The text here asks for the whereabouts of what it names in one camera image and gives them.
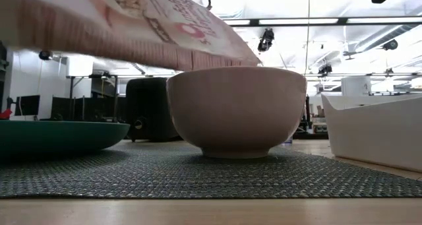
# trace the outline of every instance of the woven placemat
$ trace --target woven placemat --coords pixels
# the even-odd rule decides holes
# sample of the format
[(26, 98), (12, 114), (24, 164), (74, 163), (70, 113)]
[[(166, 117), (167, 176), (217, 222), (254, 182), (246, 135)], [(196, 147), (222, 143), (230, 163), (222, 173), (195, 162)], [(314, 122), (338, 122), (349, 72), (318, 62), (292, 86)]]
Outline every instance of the woven placemat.
[(0, 197), (422, 197), (422, 182), (280, 147), (266, 158), (222, 160), (184, 142), (120, 143), (86, 156), (3, 163)]

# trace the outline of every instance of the green bowl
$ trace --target green bowl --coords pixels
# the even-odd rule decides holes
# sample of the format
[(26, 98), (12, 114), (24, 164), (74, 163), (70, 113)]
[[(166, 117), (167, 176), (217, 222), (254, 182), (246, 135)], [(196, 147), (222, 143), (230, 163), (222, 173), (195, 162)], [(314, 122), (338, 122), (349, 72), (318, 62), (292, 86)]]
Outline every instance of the green bowl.
[(0, 121), (0, 157), (85, 153), (111, 147), (130, 125), (77, 121)]

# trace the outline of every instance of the red object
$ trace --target red object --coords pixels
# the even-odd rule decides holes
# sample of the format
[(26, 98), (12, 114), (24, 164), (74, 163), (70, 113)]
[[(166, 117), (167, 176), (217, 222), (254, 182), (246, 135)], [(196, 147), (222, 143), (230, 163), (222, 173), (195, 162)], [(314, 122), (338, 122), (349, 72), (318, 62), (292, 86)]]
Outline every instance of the red object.
[(13, 112), (11, 111), (11, 109), (5, 110), (3, 113), (0, 113), (0, 119), (8, 119), (8, 118), (10, 118), (12, 113)]

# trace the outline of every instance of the ceiling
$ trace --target ceiling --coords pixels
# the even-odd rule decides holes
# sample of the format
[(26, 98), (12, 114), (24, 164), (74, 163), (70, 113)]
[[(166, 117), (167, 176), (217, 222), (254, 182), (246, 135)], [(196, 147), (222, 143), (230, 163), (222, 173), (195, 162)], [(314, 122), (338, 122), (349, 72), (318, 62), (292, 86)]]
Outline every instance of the ceiling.
[[(194, 1), (204, 6), (208, 4), (207, 0)], [(212, 6), (211, 11), (220, 18), (422, 15), (422, 3), (418, 0), (387, 0), (383, 4), (372, 4), (371, 0), (212, 0)], [(422, 71), (422, 53), (419, 51), (422, 48), (422, 28), (419, 26), (414, 26), (410, 31), (401, 31), (401, 35), (390, 35), (390, 39), (393, 37), (398, 42), (395, 50), (372, 48), (351, 56), (351, 60), (346, 60), (349, 57), (343, 56), (344, 51), (356, 51), (356, 46), (379, 39), (399, 27), (401, 26), (313, 26), (309, 29), (302, 26), (275, 27), (274, 44), (264, 53), (256, 50), (264, 28), (234, 29), (259, 56), (265, 67), (281, 67), (298, 73), (317, 73), (321, 65), (330, 63), (333, 73), (383, 73), (387, 68), (393, 68), (396, 73)], [(172, 70), (134, 66), (132, 63), (106, 59), (96, 61), (94, 68), (118, 75), (175, 73)], [(397, 84), (403, 84), (411, 79), (397, 77), (394, 80)]]

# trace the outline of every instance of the pink packaging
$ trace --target pink packaging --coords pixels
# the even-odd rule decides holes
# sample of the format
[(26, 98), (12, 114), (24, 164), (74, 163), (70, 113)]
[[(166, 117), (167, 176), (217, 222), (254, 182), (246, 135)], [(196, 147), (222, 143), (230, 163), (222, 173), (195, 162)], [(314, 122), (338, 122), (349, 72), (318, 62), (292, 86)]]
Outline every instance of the pink packaging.
[(0, 0), (6, 46), (192, 71), (256, 66), (224, 21), (191, 0)]

